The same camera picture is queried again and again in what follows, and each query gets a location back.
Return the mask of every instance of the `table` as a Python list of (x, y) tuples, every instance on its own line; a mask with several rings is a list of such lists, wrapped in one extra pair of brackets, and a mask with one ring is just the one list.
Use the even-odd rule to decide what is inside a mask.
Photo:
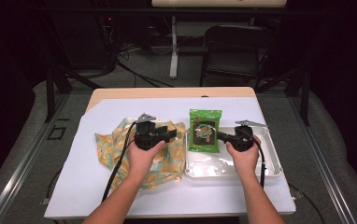
[[(189, 108), (222, 109), (221, 126), (225, 127), (239, 119), (265, 123), (256, 95), (247, 87), (95, 90), (45, 217), (82, 218), (100, 204), (111, 171), (97, 159), (94, 133), (111, 133), (123, 118), (137, 118), (143, 112), (160, 120), (183, 121), (188, 127)], [(281, 214), (295, 212), (284, 172), (267, 178), (264, 189)], [(246, 213), (238, 179), (198, 181), (184, 175), (179, 183), (171, 181), (156, 189), (139, 191), (128, 217), (215, 217)]]
[[(153, 7), (285, 7), (287, 0), (152, 0)], [(172, 17), (172, 61), (170, 78), (178, 76), (177, 21)]]

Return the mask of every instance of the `forearm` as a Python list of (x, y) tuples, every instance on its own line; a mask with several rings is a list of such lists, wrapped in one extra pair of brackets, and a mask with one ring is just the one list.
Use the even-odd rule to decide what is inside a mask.
[(241, 181), (248, 208), (249, 223), (284, 223), (255, 175), (241, 178)]
[(83, 223), (123, 223), (142, 180), (128, 176)]

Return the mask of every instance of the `clear plastic container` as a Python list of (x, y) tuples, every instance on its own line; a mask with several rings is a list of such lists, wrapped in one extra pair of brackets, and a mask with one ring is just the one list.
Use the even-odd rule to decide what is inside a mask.
[[(265, 178), (280, 175), (282, 168), (274, 144), (269, 134), (268, 128), (251, 127), (254, 135), (261, 140), (261, 148), (265, 157)], [(220, 127), (219, 132), (235, 134), (234, 127)], [(185, 173), (193, 179), (233, 179), (237, 178), (234, 162), (231, 155), (227, 152), (223, 141), (219, 140), (220, 153), (193, 152), (189, 151), (187, 144), (187, 163)], [(257, 162), (256, 174), (261, 175), (261, 156)]]

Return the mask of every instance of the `wooden table edge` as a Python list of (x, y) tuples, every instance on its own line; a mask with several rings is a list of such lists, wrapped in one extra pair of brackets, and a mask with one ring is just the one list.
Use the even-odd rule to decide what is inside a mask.
[(251, 87), (179, 87), (96, 89), (86, 108), (88, 112), (104, 99), (180, 98), (180, 97), (255, 97)]

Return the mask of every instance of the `black controller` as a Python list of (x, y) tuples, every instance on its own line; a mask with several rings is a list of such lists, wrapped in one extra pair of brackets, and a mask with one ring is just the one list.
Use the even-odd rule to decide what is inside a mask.
[(169, 132), (167, 126), (155, 128), (155, 123), (150, 121), (152, 119), (155, 118), (143, 114), (136, 123), (135, 143), (143, 150), (155, 147), (162, 140), (168, 143), (178, 133), (176, 129)]
[(217, 132), (217, 138), (224, 143), (230, 142), (236, 151), (246, 151), (253, 146), (253, 131), (247, 125), (234, 127), (235, 135)]

